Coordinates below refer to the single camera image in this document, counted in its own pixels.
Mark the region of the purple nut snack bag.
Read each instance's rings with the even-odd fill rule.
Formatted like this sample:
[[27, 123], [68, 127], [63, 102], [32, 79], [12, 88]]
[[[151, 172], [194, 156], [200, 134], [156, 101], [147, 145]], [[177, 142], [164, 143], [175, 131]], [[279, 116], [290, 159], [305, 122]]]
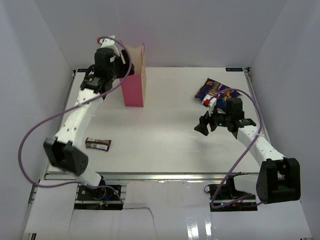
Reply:
[[229, 98], [238, 98], [241, 94], [236, 90], [229, 90], [229, 86], [224, 85], [216, 80], [211, 78], [207, 78], [203, 86], [199, 88], [199, 90], [194, 95], [195, 99], [204, 101], [204, 98], [207, 95], [215, 96], [218, 92], [221, 92], [217, 95], [216, 99], [216, 107], [220, 112], [226, 111], [227, 99]]

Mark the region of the dark brown snack bar packet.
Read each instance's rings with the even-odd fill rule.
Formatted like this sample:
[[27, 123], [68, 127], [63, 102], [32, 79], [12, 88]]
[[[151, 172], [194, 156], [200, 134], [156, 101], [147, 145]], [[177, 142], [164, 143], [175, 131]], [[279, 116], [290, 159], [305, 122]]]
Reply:
[[111, 140], [101, 140], [87, 137], [85, 140], [85, 147], [87, 149], [97, 149], [108, 152], [111, 146]]

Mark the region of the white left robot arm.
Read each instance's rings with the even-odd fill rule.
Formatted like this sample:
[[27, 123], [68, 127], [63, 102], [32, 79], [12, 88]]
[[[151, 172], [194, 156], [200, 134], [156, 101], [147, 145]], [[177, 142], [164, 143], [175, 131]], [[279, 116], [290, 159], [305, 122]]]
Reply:
[[88, 193], [99, 200], [105, 196], [103, 177], [89, 168], [89, 158], [81, 150], [84, 135], [94, 113], [106, 98], [116, 79], [134, 74], [134, 65], [126, 49], [117, 54], [110, 47], [100, 47], [94, 64], [85, 72], [79, 87], [75, 109], [60, 130], [46, 138], [43, 147], [50, 164], [89, 186]]

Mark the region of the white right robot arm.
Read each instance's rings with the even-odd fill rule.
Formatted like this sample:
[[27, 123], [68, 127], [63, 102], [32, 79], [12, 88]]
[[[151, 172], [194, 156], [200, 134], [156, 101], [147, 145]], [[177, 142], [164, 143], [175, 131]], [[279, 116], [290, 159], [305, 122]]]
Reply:
[[245, 118], [240, 98], [227, 99], [225, 113], [218, 111], [215, 97], [206, 95], [202, 103], [208, 110], [199, 118], [195, 131], [207, 136], [218, 127], [227, 128], [246, 147], [245, 151], [254, 157], [260, 168], [258, 174], [228, 173], [222, 183], [229, 198], [236, 200], [245, 193], [255, 195], [265, 205], [300, 199], [299, 162], [277, 151], [259, 133], [256, 123]]

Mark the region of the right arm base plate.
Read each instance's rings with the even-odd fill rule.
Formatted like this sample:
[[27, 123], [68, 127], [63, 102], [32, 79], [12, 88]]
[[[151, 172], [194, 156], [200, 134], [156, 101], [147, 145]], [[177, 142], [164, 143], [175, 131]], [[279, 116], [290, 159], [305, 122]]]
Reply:
[[[204, 192], [209, 195], [209, 201], [212, 200], [212, 197], [218, 188], [218, 184], [207, 184], [204, 187]], [[219, 193], [217, 194], [217, 197], [214, 200], [214, 206], [222, 206], [223, 204], [226, 204], [228, 202], [231, 202], [235, 199], [238, 199], [240, 197], [246, 196], [247, 193], [243, 191], [237, 191], [235, 190], [232, 192], [226, 184], [224, 184]], [[256, 201], [255, 195], [249, 195], [248, 197], [238, 200], [237, 202], [221, 207], [221, 208], [212, 208], [210, 205], [210, 211], [213, 212], [248, 212], [248, 211], [257, 211], [258, 210], [258, 203]]]

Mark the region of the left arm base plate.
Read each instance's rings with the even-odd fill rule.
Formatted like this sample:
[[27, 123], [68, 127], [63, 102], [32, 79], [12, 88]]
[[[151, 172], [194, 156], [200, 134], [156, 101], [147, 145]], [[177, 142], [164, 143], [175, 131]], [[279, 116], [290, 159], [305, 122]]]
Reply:
[[111, 185], [110, 188], [90, 189], [84, 185], [77, 188], [74, 202], [75, 210], [92, 210], [92, 211], [120, 211], [123, 204], [117, 197], [122, 195], [121, 185]]

